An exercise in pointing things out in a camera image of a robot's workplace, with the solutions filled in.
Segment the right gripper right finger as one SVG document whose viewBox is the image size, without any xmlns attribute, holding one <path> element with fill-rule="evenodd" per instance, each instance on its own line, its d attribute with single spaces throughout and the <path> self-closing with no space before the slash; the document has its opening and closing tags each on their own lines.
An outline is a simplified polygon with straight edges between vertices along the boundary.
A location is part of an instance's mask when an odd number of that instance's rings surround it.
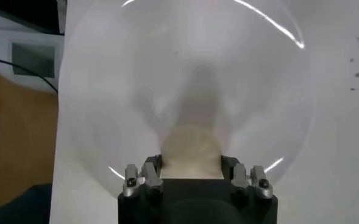
<svg viewBox="0 0 359 224">
<path fill-rule="evenodd" d="M 238 159 L 222 156 L 221 172 L 234 190 L 245 196 L 252 190 L 256 198 L 273 197 L 273 186 L 267 179 L 263 166 L 253 166 L 248 173 L 245 165 Z"/>
</svg>

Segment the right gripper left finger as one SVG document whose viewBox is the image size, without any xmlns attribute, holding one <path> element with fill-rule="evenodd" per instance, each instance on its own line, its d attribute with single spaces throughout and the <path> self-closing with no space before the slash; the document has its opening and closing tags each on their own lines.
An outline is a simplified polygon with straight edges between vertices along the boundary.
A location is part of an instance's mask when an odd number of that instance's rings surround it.
<svg viewBox="0 0 359 224">
<path fill-rule="evenodd" d="M 162 156 L 148 157 L 141 172 L 135 164 L 128 164 L 125 169 L 125 180 L 123 184 L 123 196 L 136 197 L 141 194 L 141 188 L 147 195 L 159 197 L 163 192 L 163 180 L 160 178 L 162 169 Z"/>
</svg>

